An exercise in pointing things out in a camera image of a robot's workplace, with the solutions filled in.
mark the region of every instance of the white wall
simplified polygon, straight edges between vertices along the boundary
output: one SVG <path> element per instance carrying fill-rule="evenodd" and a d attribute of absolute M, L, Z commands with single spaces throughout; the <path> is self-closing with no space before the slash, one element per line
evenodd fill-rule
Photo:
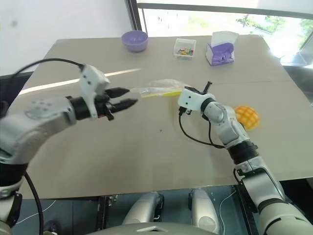
<path fill-rule="evenodd" d="M 257 8 L 313 14 L 313 1 L 312 0 L 259 0 Z"/>
<path fill-rule="evenodd" d="M 58 39 L 130 30 L 124 0 L 0 0 L 0 75 L 42 59 Z"/>

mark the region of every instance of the tissue box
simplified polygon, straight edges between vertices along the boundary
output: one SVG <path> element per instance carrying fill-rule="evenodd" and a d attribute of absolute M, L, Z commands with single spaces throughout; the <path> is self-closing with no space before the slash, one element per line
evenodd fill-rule
<path fill-rule="evenodd" d="M 222 65 L 234 62 L 234 43 L 238 34 L 222 31 L 214 32 L 211 43 L 206 47 L 206 58 L 210 65 Z"/>
<path fill-rule="evenodd" d="M 205 56 L 210 65 L 222 65 L 234 62 L 234 45 L 232 43 L 224 43 L 211 47 L 208 43 Z"/>

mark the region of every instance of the purple tissue box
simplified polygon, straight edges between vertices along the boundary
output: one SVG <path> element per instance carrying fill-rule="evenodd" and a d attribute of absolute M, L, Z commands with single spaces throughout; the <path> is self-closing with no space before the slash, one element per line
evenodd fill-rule
<path fill-rule="evenodd" d="M 205 56 L 212 66 L 234 62 L 234 45 L 232 43 L 224 43 L 211 47 L 208 43 Z"/>

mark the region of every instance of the floor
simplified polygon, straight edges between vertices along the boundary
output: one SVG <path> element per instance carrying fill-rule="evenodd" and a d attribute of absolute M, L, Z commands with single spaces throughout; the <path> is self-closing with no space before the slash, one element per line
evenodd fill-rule
<path fill-rule="evenodd" d="M 230 195 L 235 188 L 232 186 L 206 187 L 215 209 L 218 211 L 220 202 Z M 189 189 L 160 191 L 164 195 L 164 210 L 162 222 L 191 224 L 191 211 L 188 208 Z M 125 215 L 142 194 L 119 195 L 117 201 L 109 208 L 107 226 L 121 225 Z M 54 200 L 42 200 L 43 209 L 51 205 Z M 83 235 L 95 231 L 97 215 L 97 201 L 90 200 L 56 200 L 44 212 L 45 222 L 57 220 L 62 227 L 62 235 Z M 222 206 L 222 218 L 225 222 L 225 235 L 247 235 L 243 214 L 239 205 L 238 195 L 235 193 Z M 34 200 L 24 200 L 19 221 L 36 213 Z M 38 215 L 17 224 L 13 234 L 38 234 Z"/>

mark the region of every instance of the black cable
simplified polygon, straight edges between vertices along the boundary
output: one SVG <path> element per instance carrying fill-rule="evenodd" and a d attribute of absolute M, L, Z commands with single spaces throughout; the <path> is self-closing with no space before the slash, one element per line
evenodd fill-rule
<path fill-rule="evenodd" d="M 24 66 L 23 68 L 21 68 L 20 70 L 18 70 L 17 72 L 15 72 L 15 74 L 13 74 L 11 77 L 10 77 L 10 80 L 8 82 L 8 85 L 6 86 L 6 89 L 5 91 L 6 92 L 10 92 L 10 88 L 13 84 L 13 80 L 14 78 L 19 75 L 21 72 L 23 72 L 24 70 L 34 66 L 34 65 L 37 65 L 37 64 L 41 64 L 41 63 L 44 63 L 44 62 L 49 62 L 49 61 L 61 61 L 61 62 L 66 62 L 66 63 L 70 63 L 70 64 L 74 64 L 76 66 L 78 66 L 81 70 L 83 69 L 84 65 L 83 64 L 80 64 L 80 63 L 77 63 L 75 61 L 71 61 L 71 60 L 67 60 L 67 59 L 61 59 L 61 58 L 49 58 L 49 59 L 43 59 L 43 60 L 38 60 L 38 61 L 35 61 L 29 65 L 26 65 Z"/>
<path fill-rule="evenodd" d="M 235 177 L 237 183 L 240 184 L 240 181 L 238 180 L 238 177 L 237 177 L 237 175 L 236 175 L 236 169 L 235 169 L 235 168 L 234 168 L 234 170 L 233 170 L 233 174 L 234 174 L 234 177 Z"/>
<path fill-rule="evenodd" d="M 184 135 L 185 135 L 186 137 L 188 137 L 189 139 L 191 139 L 191 140 L 193 140 L 193 141 L 195 141 L 195 142 L 198 142 L 198 143 L 202 143 L 202 144 L 206 144 L 206 145 L 209 145 L 209 146 L 217 147 L 217 144 L 211 144 L 211 143 L 203 142 L 203 141 L 197 140 L 197 139 L 191 137 L 190 135 L 188 135 L 188 134 L 185 132 L 184 128 L 182 127 L 182 124 L 181 124 L 181 115 L 179 115 L 179 117 L 178 117 L 178 122 L 179 122 L 179 126 L 180 126 L 181 131 L 182 131 L 182 132 L 184 133 Z"/>
<path fill-rule="evenodd" d="M 211 139 L 211 122 L 210 122 L 210 120 L 208 120 L 208 122 L 209 122 L 209 140 L 210 140 L 212 146 L 214 146 L 214 147 L 216 147 L 216 148 L 225 148 L 225 147 L 222 146 L 222 145 L 218 145 L 218 144 L 214 144 L 214 143 L 213 143 L 213 141 L 212 141 L 212 139 Z"/>
<path fill-rule="evenodd" d="M 25 172 L 24 177 L 25 177 L 26 181 L 28 182 L 30 190 L 33 193 L 34 198 L 35 198 L 35 202 L 36 202 L 36 206 L 37 206 L 37 210 L 38 210 L 38 216 L 39 216 L 39 235 L 43 235 L 44 234 L 44 214 L 43 214 L 43 208 L 41 206 L 40 199 L 38 197 L 38 194 L 36 192 L 34 184 L 31 181 L 31 179 L 30 179 L 30 177 L 29 177 L 27 172 Z"/>

